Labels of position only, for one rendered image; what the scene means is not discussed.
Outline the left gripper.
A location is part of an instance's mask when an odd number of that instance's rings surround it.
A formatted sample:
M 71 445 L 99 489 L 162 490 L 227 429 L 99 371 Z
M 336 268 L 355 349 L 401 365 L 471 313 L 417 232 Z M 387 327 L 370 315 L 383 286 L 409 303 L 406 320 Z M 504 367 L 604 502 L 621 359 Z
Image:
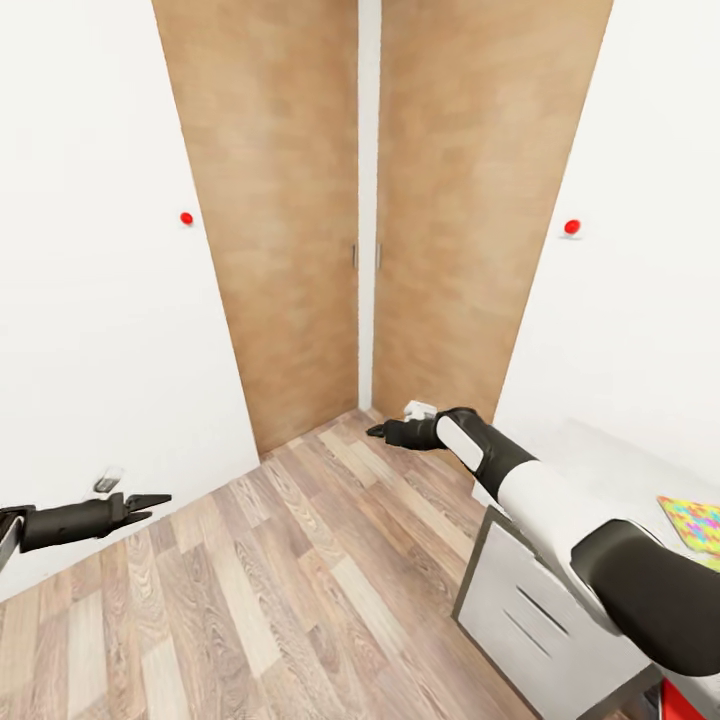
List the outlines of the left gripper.
M 153 505 L 167 503 L 173 499 L 169 494 L 129 495 L 110 493 L 108 499 L 87 501 L 61 507 L 61 529 L 55 546 L 70 545 L 72 542 L 90 538 L 106 538 L 113 529 L 126 528 L 142 518 L 152 516 L 148 510 Z

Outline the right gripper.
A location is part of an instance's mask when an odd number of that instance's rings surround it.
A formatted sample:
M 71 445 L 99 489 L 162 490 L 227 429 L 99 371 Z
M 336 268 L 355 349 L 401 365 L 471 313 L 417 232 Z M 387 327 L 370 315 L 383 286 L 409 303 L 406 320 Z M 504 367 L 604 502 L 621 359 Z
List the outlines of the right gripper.
M 367 436 L 385 439 L 386 445 L 407 447 L 407 449 L 424 449 L 426 446 L 420 442 L 418 428 L 422 419 L 414 421 L 397 421 L 389 419 L 385 424 L 377 425 L 367 431 Z

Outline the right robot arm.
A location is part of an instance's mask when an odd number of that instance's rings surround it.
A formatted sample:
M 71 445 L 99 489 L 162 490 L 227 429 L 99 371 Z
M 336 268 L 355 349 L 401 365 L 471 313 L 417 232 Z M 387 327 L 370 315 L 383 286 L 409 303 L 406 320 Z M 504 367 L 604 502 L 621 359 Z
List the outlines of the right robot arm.
M 720 572 L 675 552 L 630 513 L 564 478 L 475 409 L 411 401 L 367 431 L 386 445 L 447 449 L 512 518 L 603 629 L 637 643 L 703 716 L 720 720 Z M 662 676 L 662 675 L 661 675 Z

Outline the jigsaw puzzle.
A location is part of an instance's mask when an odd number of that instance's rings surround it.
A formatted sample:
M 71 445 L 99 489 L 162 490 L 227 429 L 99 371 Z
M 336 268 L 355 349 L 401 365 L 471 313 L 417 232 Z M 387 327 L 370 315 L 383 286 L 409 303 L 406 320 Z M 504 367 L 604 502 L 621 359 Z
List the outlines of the jigsaw puzzle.
M 690 502 L 682 498 L 655 496 L 664 512 L 672 512 L 672 524 L 686 544 L 692 544 L 710 558 L 704 560 L 707 566 L 720 570 L 720 510 L 715 506 Z

